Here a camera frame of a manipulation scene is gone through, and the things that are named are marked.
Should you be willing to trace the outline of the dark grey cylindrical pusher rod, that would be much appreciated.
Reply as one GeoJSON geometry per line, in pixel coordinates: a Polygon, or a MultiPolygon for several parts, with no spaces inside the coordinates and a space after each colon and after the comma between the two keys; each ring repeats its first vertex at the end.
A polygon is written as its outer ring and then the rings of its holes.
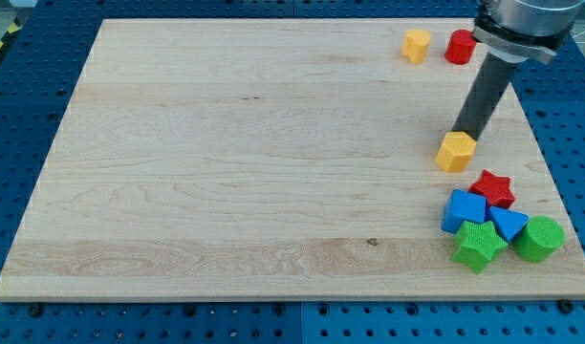
{"type": "Polygon", "coordinates": [[[451,131],[465,132],[472,139],[478,140],[516,69],[517,63],[507,62],[494,54],[487,54],[451,131]]]}

